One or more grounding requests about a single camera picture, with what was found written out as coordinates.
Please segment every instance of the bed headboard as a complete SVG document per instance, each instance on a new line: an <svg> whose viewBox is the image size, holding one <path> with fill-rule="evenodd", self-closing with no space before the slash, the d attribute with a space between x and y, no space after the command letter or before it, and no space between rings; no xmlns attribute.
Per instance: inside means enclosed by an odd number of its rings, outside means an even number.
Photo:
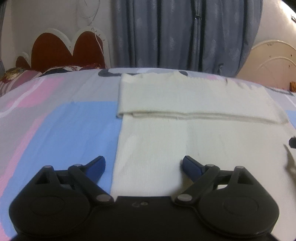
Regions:
<svg viewBox="0 0 296 241"><path fill-rule="evenodd" d="M70 41L61 31L48 28L40 34L33 43L30 55L23 52L17 57L15 66L45 72L56 66L76 65L86 66L98 63L102 68L110 68L109 47L102 31L87 26L80 29Z"/></svg>
<svg viewBox="0 0 296 241"><path fill-rule="evenodd" d="M296 49L280 40L254 46L236 78L289 90L296 82Z"/></svg>

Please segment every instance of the bedsheet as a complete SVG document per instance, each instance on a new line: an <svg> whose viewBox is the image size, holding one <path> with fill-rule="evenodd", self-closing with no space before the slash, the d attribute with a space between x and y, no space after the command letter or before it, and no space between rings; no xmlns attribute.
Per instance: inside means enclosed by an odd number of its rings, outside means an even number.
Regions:
<svg viewBox="0 0 296 241"><path fill-rule="evenodd" d="M151 68L110 70L112 73L171 71ZM47 75L0 98L0 240L10 240L16 234L8 207L44 165L65 169L103 155L106 171L98 185L110 192L121 128L121 119L116 118L120 77L100 77L98 72L85 70ZM190 77L227 81L217 75L187 73ZM267 92L289 112L289 117L293 116L296 97L270 89Z"/></svg>

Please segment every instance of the patterned pillow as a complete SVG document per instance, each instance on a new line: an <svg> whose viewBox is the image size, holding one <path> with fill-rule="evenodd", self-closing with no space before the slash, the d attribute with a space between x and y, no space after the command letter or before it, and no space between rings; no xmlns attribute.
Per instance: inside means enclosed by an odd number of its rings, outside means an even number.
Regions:
<svg viewBox="0 0 296 241"><path fill-rule="evenodd" d="M11 68L5 72L4 76L1 78L1 81L6 84L6 83L14 80L16 77L18 77L24 71L25 71L25 69L20 68L20 67L19 68Z"/></svg>
<svg viewBox="0 0 296 241"><path fill-rule="evenodd" d="M3 80L0 81L0 97L5 95L7 92L15 89L16 87L20 86L21 84L26 83L29 80L35 79L40 75L41 75L41 72L38 72L35 70L24 70L21 73L17 72L17 73L11 74L8 78L6 77L4 81Z"/></svg>
<svg viewBox="0 0 296 241"><path fill-rule="evenodd" d="M89 64L83 67L72 66L72 65L59 66L59 67L48 69L42 74L42 76L49 75L49 74L59 74L59 73L66 73L71 71L86 70L86 69L100 69L100 68L101 68L101 65L98 63Z"/></svg>

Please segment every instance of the folded white towel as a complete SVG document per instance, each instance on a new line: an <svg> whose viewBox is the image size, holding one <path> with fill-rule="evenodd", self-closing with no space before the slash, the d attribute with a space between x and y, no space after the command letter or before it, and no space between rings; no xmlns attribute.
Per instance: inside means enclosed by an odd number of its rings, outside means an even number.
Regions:
<svg viewBox="0 0 296 241"><path fill-rule="evenodd" d="M183 79L183 84L174 88L163 76L169 79L172 76L172 81L177 82L175 74L160 75L162 77L143 74L122 78L119 114L123 114L123 122L111 195L175 196L191 184L180 169L180 161L185 155L224 170L242 165L279 205L280 217L273 234L282 241L293 240L296 236L296 190L285 170L284 144L296 131L290 124L279 124L286 120L284 111L261 88L241 87L231 81L226 84L194 79L197 83L202 82L201 86L211 86L201 91L191 78L188 82ZM155 80L163 80L166 84L157 84ZM240 94L229 93L235 97L232 99L227 94L231 90ZM183 98L188 92L195 94ZM204 99L212 103L199 103L198 98L201 102ZM256 102L263 113L256 109ZM201 113L207 116L200 118Z"/></svg>
<svg viewBox="0 0 296 241"><path fill-rule="evenodd" d="M178 71L166 74L123 74L118 115L153 113L177 118L231 118L287 123L288 117L264 87L249 88L232 80L190 78Z"/></svg>

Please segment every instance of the blue-gray curtain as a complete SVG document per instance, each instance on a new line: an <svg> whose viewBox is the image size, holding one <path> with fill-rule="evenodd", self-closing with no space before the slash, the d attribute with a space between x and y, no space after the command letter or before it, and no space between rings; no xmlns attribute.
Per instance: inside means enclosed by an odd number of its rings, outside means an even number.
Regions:
<svg viewBox="0 0 296 241"><path fill-rule="evenodd" d="M2 33L5 8L6 8L6 0L0 0L0 39L1 39L1 33Z"/></svg>
<svg viewBox="0 0 296 241"><path fill-rule="evenodd" d="M249 55L263 0L116 0L118 67L235 76Z"/></svg>

